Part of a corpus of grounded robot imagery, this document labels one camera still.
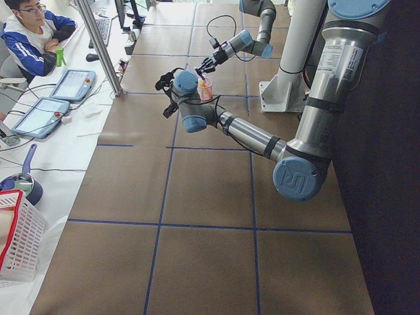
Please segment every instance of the desk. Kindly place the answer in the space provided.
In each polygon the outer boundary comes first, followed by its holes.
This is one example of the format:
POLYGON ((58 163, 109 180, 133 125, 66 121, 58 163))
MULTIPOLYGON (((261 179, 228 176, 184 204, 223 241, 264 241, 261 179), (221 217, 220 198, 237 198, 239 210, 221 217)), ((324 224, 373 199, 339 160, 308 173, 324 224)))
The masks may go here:
MULTIPOLYGON (((89 69, 96 72, 96 82, 92 87, 95 91, 106 78, 99 61, 87 62, 87 53, 94 53, 89 49, 89 36, 83 21, 77 21, 78 29, 73 37, 65 43, 64 56, 66 66, 55 68, 52 73, 45 77, 35 77, 30 87, 56 83, 67 69, 89 69)), ((119 23, 114 20, 108 45, 108 52, 113 64, 117 64, 120 58, 127 59, 124 51, 124 43, 127 35, 121 33, 119 23)), ((49 96, 53 87, 42 87, 34 89, 38 96, 49 96)), ((61 235, 67 216, 72 208, 73 202, 79 190, 81 181, 85 176, 94 152, 96 141, 102 126, 108 116, 113 102, 113 93, 108 82, 103 83, 100 92, 90 97, 80 109, 71 112, 72 122, 60 124, 54 132, 46 139, 35 139, 32 142, 38 144, 37 151, 33 157, 31 168, 40 169, 73 169, 80 171, 37 171, 31 174, 41 183, 44 194, 37 209, 47 219, 47 227, 43 237, 40 251, 39 272, 32 283, 23 283, 14 287, 0 289, 0 314, 27 314, 41 287, 43 278, 48 269, 54 249, 61 235), (86 118, 83 108, 90 105, 97 105, 102 110, 98 115, 86 118)), ((35 96, 28 92, 22 95, 19 102, 33 104, 35 96)), ((28 110, 27 106, 16 104, 14 110, 28 110)), ((19 115, 9 114, 5 120, 8 126, 13 126, 20 119, 19 115)), ((22 137, 23 144, 30 138, 22 137)), ((1 152, 1 157, 22 163, 28 153, 30 144, 20 148, 1 152)), ((1 144, 1 149, 8 148, 1 144)), ((21 172, 21 167, 0 160, 0 178, 21 172)))

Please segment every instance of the keyboard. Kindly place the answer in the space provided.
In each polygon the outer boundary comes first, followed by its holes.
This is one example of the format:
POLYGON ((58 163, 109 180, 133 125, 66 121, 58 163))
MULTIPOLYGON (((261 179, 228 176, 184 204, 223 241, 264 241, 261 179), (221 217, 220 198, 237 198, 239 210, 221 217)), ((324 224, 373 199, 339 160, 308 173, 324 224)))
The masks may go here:
MULTIPOLYGON (((99 33, 104 40, 105 46, 108 46, 108 42, 110 41, 110 32, 111 32, 111 18, 98 18, 96 19, 96 24, 99 29, 99 33)), ((89 42, 89 48, 93 48, 92 39, 89 42)))

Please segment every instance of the metal pole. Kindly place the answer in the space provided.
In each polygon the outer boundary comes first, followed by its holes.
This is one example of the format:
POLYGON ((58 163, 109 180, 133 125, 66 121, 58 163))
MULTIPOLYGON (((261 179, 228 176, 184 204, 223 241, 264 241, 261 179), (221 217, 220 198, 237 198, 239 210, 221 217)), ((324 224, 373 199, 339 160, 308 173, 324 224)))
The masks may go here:
POLYGON ((75 2, 77 7, 79 8, 81 17, 85 22, 87 31, 91 36, 95 50, 98 53, 100 63, 104 68, 105 75, 112 86, 112 90, 114 91, 115 96, 119 96, 121 95, 123 89, 119 84, 119 80, 112 65, 110 55, 108 54, 102 37, 100 36, 99 29, 96 25, 92 10, 86 0, 75 0, 75 2))

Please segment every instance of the white basket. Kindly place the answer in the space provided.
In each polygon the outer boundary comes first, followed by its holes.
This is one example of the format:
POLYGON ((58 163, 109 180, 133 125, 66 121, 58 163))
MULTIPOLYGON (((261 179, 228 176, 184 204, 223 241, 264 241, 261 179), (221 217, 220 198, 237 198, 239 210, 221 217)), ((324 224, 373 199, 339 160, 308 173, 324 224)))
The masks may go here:
POLYGON ((21 190, 0 192, 0 211, 14 213, 6 245, 0 248, 0 287, 30 282, 35 277, 45 218, 21 190))

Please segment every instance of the plastic cup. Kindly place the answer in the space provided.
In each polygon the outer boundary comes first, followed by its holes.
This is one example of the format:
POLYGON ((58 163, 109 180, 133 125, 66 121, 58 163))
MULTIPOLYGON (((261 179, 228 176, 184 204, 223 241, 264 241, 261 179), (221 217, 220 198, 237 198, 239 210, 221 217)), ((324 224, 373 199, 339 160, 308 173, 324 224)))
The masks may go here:
POLYGON ((199 78, 197 90, 202 101, 211 100, 213 98, 213 80, 209 77, 206 77, 205 81, 199 78))

